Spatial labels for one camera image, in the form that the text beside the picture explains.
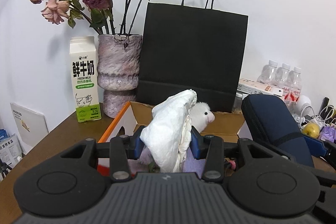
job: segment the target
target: white plush toy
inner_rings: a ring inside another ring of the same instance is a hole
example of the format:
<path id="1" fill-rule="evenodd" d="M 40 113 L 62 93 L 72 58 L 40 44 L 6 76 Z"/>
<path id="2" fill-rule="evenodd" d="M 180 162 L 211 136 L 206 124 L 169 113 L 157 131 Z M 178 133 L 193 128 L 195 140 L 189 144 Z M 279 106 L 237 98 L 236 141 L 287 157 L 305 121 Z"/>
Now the white plush toy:
<path id="1" fill-rule="evenodd" d="M 191 109 L 190 114 L 191 125 L 196 128 L 196 130 L 201 133 L 208 123 L 215 120 L 215 116 L 210 111 L 210 107 L 207 103 L 196 103 Z M 144 147 L 138 162 L 142 165 L 149 165 L 153 161 L 153 157 L 148 147 Z"/>
<path id="2" fill-rule="evenodd" d="M 215 120 L 215 115 L 210 111 L 207 103 L 196 103 L 190 111 L 191 125 L 201 133 L 207 127 L 208 123 Z"/>

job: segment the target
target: pink nose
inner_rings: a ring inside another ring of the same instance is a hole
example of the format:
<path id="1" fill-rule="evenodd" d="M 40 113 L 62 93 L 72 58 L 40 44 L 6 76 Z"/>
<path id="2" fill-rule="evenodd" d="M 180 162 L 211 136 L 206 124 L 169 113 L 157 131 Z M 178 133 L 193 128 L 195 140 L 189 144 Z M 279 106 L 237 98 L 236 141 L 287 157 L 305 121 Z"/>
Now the pink nose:
<path id="1" fill-rule="evenodd" d="M 214 120 L 215 120 L 215 115 L 212 112 L 208 113 L 208 121 L 213 122 Z"/>

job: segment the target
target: navy blue case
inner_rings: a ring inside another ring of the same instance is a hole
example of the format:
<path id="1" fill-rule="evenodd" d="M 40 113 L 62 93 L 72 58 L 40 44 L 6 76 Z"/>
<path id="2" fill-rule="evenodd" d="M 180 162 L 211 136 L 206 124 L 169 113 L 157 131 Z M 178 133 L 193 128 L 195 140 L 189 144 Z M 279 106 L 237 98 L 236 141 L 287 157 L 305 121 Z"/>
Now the navy blue case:
<path id="1" fill-rule="evenodd" d="M 271 144 L 299 164 L 314 167 L 307 143 L 285 103 L 274 95 L 251 94 L 241 105 L 254 141 Z"/>

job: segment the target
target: cow illustration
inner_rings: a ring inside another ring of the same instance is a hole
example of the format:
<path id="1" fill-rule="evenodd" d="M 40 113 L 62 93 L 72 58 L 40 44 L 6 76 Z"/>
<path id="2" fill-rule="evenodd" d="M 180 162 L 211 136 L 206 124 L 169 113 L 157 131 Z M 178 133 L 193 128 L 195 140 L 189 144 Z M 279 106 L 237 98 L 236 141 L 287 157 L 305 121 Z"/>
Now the cow illustration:
<path id="1" fill-rule="evenodd" d="M 77 93 L 76 93 L 75 98 L 76 98 L 78 107 L 89 106 L 91 104 L 91 101 L 92 101 L 91 94 L 87 95 L 85 97 L 78 97 L 77 98 Z"/>

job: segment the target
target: yellow fruit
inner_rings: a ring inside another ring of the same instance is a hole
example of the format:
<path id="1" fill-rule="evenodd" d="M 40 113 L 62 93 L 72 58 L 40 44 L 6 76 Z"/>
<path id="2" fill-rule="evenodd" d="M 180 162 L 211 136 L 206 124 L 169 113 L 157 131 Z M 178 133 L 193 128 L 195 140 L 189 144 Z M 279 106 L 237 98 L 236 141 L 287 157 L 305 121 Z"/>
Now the yellow fruit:
<path id="1" fill-rule="evenodd" d="M 315 123 L 309 123 L 302 129 L 302 133 L 317 139 L 320 135 L 320 127 Z"/>

